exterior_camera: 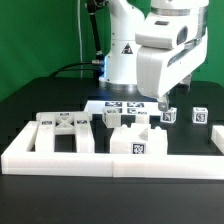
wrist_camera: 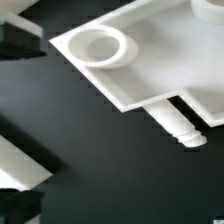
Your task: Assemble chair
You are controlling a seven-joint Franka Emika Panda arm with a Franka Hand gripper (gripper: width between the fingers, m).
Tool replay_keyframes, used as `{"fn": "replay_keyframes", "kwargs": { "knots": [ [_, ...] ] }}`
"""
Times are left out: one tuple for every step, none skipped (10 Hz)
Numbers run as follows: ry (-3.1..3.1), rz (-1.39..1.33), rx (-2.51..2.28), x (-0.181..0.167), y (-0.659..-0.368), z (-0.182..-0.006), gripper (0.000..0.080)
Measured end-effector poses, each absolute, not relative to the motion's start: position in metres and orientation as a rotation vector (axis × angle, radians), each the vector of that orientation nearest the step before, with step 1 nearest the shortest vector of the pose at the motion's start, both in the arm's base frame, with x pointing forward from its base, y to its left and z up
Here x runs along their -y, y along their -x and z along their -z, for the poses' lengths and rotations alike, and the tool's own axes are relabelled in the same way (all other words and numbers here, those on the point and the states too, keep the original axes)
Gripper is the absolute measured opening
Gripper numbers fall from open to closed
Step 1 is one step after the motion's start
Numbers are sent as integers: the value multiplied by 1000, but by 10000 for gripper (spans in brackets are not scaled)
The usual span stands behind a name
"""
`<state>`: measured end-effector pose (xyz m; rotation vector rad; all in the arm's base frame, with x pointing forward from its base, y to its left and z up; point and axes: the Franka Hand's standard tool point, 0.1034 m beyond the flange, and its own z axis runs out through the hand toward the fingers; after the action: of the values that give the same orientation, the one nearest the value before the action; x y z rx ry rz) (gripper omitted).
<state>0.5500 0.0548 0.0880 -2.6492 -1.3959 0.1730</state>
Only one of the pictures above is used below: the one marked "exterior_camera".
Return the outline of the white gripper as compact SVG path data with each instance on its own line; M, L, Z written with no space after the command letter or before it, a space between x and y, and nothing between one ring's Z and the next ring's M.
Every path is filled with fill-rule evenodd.
M166 93L206 58L206 24L147 20L136 32L136 43L140 45L136 61L138 90L144 96L159 98L158 109L166 112Z

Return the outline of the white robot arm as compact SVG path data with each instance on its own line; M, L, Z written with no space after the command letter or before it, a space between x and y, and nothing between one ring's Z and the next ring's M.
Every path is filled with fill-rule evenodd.
M169 109L168 94L178 84L189 86L192 72L207 54L209 0L150 0L144 15L127 0L87 0L96 48L103 63L102 86L141 95ZM102 53L95 14L109 8L110 51Z

